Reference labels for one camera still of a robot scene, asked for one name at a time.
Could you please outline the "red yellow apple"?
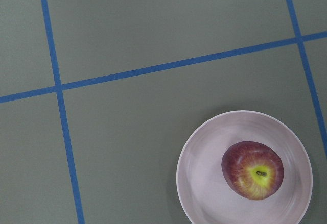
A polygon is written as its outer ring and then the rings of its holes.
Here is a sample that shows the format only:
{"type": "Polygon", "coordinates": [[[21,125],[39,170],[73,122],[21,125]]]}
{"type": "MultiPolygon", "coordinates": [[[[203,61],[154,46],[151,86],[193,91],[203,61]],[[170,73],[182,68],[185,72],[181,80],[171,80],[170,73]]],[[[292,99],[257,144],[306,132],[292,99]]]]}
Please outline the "red yellow apple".
{"type": "Polygon", "coordinates": [[[222,157],[221,168],[230,188],[249,200],[272,196],[284,179],[279,155],[254,141],[241,141],[229,147],[222,157]]]}

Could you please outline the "pink plate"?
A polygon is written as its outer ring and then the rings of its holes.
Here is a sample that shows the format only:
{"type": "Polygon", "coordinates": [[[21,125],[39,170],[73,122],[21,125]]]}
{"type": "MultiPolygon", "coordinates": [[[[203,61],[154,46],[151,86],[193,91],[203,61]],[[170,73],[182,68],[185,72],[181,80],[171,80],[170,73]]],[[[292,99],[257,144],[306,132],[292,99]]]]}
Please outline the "pink plate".
{"type": "Polygon", "coordinates": [[[176,185],[192,223],[299,223],[311,200],[313,174],[303,144],[286,125],[260,112],[240,110],[217,115],[192,133],[178,160],[176,185]],[[282,185],[264,200],[238,195],[223,176],[223,154],[241,141],[262,143],[282,160],[282,185]]]}

